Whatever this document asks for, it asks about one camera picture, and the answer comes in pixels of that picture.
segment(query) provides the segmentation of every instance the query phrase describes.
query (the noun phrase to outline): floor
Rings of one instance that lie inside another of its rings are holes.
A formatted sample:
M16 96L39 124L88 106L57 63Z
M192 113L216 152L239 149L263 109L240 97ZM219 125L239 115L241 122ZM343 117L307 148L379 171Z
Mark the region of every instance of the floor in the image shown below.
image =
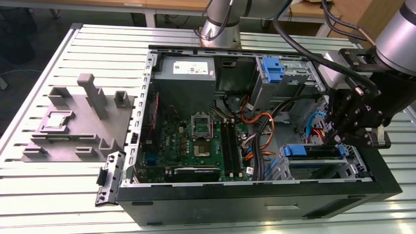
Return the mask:
M0 136L19 110L19 107L35 85L44 67L68 32L72 23L145 26L144 15L129 13L91 12L61 10L60 18L53 19L48 9L33 9L32 17L37 25L37 32L28 36L36 57L32 61L16 65L0 57L0 77L8 83L8 90L0 92ZM157 27L193 29L199 26L200 17L169 16L167 19L157 15ZM241 31L261 33L259 20L243 20Z

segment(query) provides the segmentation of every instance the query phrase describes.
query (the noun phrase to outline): black hose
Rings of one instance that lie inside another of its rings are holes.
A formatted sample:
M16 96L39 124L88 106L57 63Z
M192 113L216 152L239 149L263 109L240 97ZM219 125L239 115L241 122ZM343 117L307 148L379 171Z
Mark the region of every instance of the black hose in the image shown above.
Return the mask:
M328 24L329 28L331 28L336 33L339 33L339 34L344 35L344 36L348 36L348 37L351 37L351 38L355 38L355 39L367 41L365 37L363 37L363 36L360 36L360 35L356 35L356 34L353 34L353 33L344 32L343 30L337 29L337 28L332 25L332 23L331 23L331 21L329 21L329 17L328 17L327 12L325 12L325 21L327 21L327 24Z
M323 8L324 8L324 12L325 12L325 15L328 14L329 18L336 22L339 23L340 25L348 27L348 28L352 28L355 30L359 30L360 27L356 26L355 24L351 24L351 23L347 23L344 21L341 21L335 15L332 15L329 9L328 9L328 2L327 0L323 0Z
M293 47L293 49L303 55L305 56L309 60L317 62L319 64L324 65L325 67L331 68L332 70L340 72L341 74L347 75L355 82L361 84L369 91L371 93L376 96L379 95L379 90L376 84L369 80L368 77L361 76L359 73L344 67L343 65L324 59L323 57L317 56L316 54L311 53L309 50L307 50L287 34L281 26L279 25L279 17L281 13L284 12L284 9L291 4L291 0L287 2L285 7L281 9L280 13L273 19L273 26L280 34L281 38L287 41L287 43Z

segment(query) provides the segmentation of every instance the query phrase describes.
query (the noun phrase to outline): blue cable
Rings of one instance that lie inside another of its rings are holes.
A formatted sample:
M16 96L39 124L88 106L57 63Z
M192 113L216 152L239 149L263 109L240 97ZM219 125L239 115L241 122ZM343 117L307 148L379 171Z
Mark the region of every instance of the blue cable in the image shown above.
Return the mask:
M313 118L315 118L316 115L325 116L327 114L325 114L324 112L321 112L321 111L316 111L316 112L311 115L311 117L309 117L309 119L308 119L308 123L307 123L307 140L309 139L312 121L313 121Z

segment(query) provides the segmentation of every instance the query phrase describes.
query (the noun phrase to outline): blue clip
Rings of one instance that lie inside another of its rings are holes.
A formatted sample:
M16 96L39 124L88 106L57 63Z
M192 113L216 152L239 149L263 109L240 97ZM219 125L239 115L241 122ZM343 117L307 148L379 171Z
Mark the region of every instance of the blue clip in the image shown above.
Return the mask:
M287 157L307 156L307 149L303 145L287 145L284 147L284 153Z
M263 69L267 73L268 82L279 83L285 75L285 67L279 58L263 57Z
M345 149L344 149L343 144L339 144L339 145L337 145L337 151L339 151L339 153L340 153L340 158L345 158L347 152L345 152Z

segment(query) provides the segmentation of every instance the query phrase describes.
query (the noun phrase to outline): table leg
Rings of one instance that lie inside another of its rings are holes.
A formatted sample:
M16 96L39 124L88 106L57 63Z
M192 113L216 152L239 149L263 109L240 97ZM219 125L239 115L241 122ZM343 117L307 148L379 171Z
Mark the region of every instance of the table leg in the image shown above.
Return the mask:
M329 35L329 33L331 33L331 28L327 23L323 23L323 25L320 26L317 30L316 37L325 38Z
M145 12L144 16L145 16L145 24L148 28L156 28L156 14Z
M60 10L49 9L53 19L60 17Z
M261 20L261 27L263 28L268 28L269 24L271 24L271 21L267 20L267 19L260 19Z

